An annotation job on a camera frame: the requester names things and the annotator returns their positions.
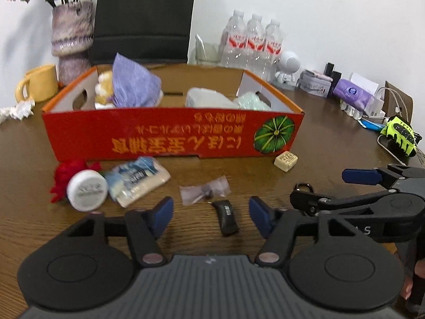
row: purple textured vase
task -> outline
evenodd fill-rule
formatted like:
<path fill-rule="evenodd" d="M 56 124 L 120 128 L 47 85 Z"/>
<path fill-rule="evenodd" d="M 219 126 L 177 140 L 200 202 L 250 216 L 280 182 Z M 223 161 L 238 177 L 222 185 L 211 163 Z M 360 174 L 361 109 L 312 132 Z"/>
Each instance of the purple textured vase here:
<path fill-rule="evenodd" d="M 58 79 L 68 85 L 90 68 L 87 50 L 93 44 L 93 4 L 71 2 L 53 9 L 52 55 L 59 57 Z"/>

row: white wall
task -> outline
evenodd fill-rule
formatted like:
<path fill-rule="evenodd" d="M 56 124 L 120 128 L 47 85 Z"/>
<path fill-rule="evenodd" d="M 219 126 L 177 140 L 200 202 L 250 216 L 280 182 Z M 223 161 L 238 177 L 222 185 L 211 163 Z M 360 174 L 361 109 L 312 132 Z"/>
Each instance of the white wall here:
<path fill-rule="evenodd" d="M 345 78 L 354 71 L 396 85 L 414 98 L 413 125 L 425 136 L 425 0 L 195 0 L 189 53 L 195 33 L 218 43 L 233 9 L 246 21 L 252 13 L 264 24 L 280 20 L 303 67 L 323 70 L 330 61 Z M 0 0 L 0 20 L 0 106 L 8 106 L 27 69 L 55 61 L 51 10 L 43 0 Z"/>

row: cardboard box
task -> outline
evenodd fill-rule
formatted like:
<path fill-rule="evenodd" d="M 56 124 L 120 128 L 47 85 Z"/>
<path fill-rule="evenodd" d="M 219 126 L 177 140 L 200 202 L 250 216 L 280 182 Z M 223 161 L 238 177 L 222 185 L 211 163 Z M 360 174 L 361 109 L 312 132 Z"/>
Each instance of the cardboard box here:
<path fill-rule="evenodd" d="M 290 149 L 304 117 L 294 102 L 250 72 L 186 64 L 151 69 L 162 80 L 159 107 L 95 110 L 98 74 L 110 68 L 92 67 L 44 106 L 42 117 L 59 161 L 272 156 Z M 253 91 L 273 111 L 186 108 L 191 87 L 230 99 Z"/>

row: gray ribbed panel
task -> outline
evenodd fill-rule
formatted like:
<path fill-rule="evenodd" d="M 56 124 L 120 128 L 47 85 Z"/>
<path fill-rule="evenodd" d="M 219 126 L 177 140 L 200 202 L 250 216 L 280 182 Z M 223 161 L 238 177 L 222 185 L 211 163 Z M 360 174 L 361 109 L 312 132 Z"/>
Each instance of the gray ribbed panel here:
<path fill-rule="evenodd" d="M 367 314 L 340 314 L 316 307 L 290 289 L 274 269 L 244 255 L 176 255 L 145 269 L 115 301 L 80 313 L 30 308 L 20 319 L 400 319 L 390 307 Z"/>

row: white round container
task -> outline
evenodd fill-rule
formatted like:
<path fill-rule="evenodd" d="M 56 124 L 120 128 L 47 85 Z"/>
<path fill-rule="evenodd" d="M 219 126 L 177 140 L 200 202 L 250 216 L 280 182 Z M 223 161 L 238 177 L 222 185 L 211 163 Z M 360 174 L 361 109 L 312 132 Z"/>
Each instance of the white round container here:
<path fill-rule="evenodd" d="M 83 170 L 71 178 L 66 194 L 71 205 L 78 211 L 93 211 L 105 201 L 108 184 L 97 171 Z"/>

